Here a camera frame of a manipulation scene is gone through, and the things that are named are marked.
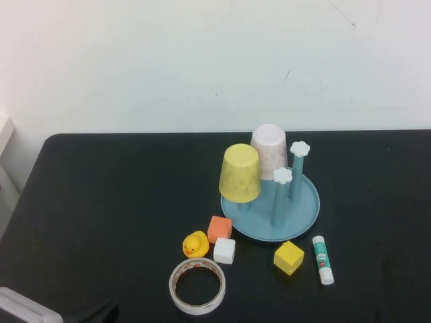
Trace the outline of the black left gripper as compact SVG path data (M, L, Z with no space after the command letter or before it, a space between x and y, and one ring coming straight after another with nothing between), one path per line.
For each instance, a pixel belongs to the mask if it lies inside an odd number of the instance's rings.
M119 303L105 301L91 308L63 317L64 323L113 323L119 317Z

